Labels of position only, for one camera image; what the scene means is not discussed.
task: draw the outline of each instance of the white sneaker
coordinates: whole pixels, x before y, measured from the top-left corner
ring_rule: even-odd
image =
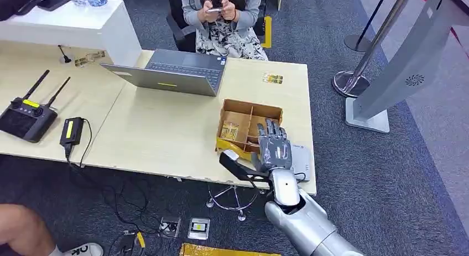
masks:
[[[99,244],[86,243],[79,247],[64,252],[64,256],[102,256],[103,249]]]

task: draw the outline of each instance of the white floor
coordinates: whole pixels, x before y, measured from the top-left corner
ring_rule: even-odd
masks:
[[[361,0],[370,16],[379,0]],[[379,29],[395,0],[385,0],[373,29]],[[382,42],[390,60],[415,23],[423,0],[409,0],[399,19]],[[469,28],[454,27],[466,50]],[[469,59],[453,35],[448,38],[437,73],[429,87],[407,99],[436,168],[461,222],[469,233]]]

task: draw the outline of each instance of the controller screen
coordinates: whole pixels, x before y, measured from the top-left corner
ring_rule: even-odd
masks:
[[[35,123],[35,118],[7,109],[0,118],[0,130],[23,138]]]

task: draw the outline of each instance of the cardboard box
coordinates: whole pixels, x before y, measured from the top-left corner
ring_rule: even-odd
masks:
[[[257,124],[267,130],[265,119],[270,118],[279,125],[283,110],[262,104],[225,99],[220,112],[217,137],[229,141],[243,151],[259,153]]]

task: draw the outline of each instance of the silver robotic forearm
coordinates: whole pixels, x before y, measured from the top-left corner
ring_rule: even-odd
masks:
[[[294,188],[290,186],[291,177]],[[326,211],[297,187],[290,170],[273,170],[270,179],[275,189],[274,201],[265,204],[265,215],[286,234],[301,256],[363,255],[337,233],[337,227],[327,219]]]

